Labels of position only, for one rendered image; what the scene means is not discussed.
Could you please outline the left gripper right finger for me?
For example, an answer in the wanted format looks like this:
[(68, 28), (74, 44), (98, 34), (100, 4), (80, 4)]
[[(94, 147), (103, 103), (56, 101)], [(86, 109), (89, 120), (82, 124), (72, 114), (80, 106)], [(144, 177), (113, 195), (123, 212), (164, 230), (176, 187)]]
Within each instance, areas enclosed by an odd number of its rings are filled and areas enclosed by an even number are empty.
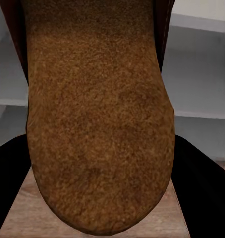
[(225, 170), (175, 135), (171, 179), (191, 238), (225, 238)]

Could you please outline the sandal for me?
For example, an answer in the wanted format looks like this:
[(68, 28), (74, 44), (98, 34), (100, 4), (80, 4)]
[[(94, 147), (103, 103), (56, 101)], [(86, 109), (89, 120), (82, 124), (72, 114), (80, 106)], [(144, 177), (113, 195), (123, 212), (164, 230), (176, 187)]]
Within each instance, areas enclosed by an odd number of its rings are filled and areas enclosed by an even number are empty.
[(161, 76), (175, 0), (0, 0), (29, 86), (38, 189), (76, 230), (144, 219), (171, 178), (174, 108)]

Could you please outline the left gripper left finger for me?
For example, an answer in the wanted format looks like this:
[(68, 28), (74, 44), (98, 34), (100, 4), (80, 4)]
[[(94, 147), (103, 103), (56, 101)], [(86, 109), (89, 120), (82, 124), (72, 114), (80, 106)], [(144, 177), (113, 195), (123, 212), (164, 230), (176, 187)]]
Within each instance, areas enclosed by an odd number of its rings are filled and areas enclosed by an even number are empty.
[(0, 229), (30, 167), (26, 134), (0, 147)]

